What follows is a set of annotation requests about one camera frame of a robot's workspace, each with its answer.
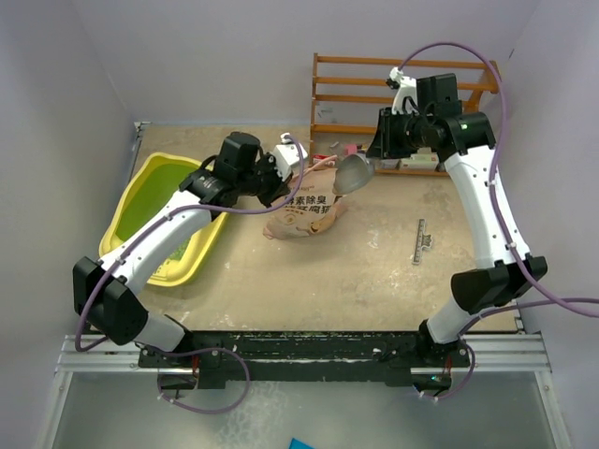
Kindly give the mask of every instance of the pink object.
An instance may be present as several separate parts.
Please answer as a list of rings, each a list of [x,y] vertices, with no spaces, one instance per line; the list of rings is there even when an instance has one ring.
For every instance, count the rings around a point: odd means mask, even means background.
[[[355,143],[345,145],[345,155],[349,156],[350,154],[356,154],[358,152],[358,145]]]

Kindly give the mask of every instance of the blue object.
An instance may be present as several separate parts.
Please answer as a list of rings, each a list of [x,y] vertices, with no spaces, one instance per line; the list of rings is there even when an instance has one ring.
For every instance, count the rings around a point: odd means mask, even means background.
[[[291,445],[289,449],[314,449],[312,446],[301,442],[300,440],[296,440],[295,438],[291,440]]]

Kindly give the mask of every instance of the wooden rack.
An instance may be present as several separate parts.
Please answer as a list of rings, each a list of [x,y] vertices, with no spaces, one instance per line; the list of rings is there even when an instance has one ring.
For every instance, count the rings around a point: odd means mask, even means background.
[[[376,105],[391,106],[395,91],[388,88],[384,79],[368,79],[368,78],[337,78],[337,77],[321,77],[318,76],[318,65],[322,64],[347,64],[347,65],[387,65],[389,69],[398,66],[402,63],[400,59],[387,58],[355,58],[347,56],[323,56],[318,53],[314,54],[314,64],[312,69],[312,107],[310,115],[310,162],[313,161],[314,154],[314,135],[318,133],[332,134],[355,134],[355,135],[374,135],[376,126],[361,126],[353,124],[325,124],[316,123],[314,117],[316,115],[316,107],[321,102],[337,102],[337,103],[368,103]],[[499,68],[495,61],[491,61],[495,69],[499,72]],[[480,99],[484,92],[497,94],[498,86],[492,73],[482,63],[469,63],[460,61],[426,61],[412,60],[407,63],[411,67],[432,67],[432,68],[449,68],[449,69],[469,69],[481,70],[482,74],[478,82],[458,82],[458,89],[461,91],[472,91],[467,101],[463,102],[464,112],[478,111]],[[339,84],[345,86],[380,86],[386,88],[387,96],[363,96],[353,94],[332,95],[319,94],[317,86],[319,84]],[[430,176],[447,176],[445,172],[437,171],[422,171],[422,170],[399,170],[399,169],[381,169],[378,173],[387,174],[403,174],[403,175],[430,175]]]

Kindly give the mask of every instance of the wooden surface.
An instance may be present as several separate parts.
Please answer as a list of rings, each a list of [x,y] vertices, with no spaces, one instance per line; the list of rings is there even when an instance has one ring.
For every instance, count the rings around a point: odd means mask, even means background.
[[[233,130],[256,135],[265,151],[284,131],[307,146],[310,132],[309,126],[150,126],[136,169],[152,152],[205,158]],[[268,216],[231,216],[193,281],[147,286],[140,300],[191,329],[416,329],[449,298],[451,275],[474,267],[451,179],[377,176],[345,200],[348,211],[329,231],[303,239],[268,240],[262,236]],[[261,206],[247,198],[241,207]],[[419,218],[427,220],[433,248],[415,267]],[[513,330],[513,315],[491,317],[481,328]]]

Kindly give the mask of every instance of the gray wall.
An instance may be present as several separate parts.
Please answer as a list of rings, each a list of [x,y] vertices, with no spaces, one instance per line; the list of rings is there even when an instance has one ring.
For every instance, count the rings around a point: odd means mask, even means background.
[[[538,4],[538,0],[73,1],[134,117],[162,123],[307,123],[315,51],[399,58],[432,41],[454,39],[476,45],[502,62]],[[468,55],[445,49],[424,57],[467,59]],[[369,76],[385,78],[388,68],[378,67]],[[376,120],[373,108],[351,110],[352,116],[338,119]]]
[[[599,296],[599,3],[543,0],[503,73],[510,120],[502,175],[520,230],[548,258],[543,284]],[[496,102],[489,111],[497,117]],[[576,447],[597,447],[599,322],[555,306],[524,318],[543,331]]]
[[[134,129],[68,0],[0,1],[0,446],[32,447],[70,270],[97,254]]]

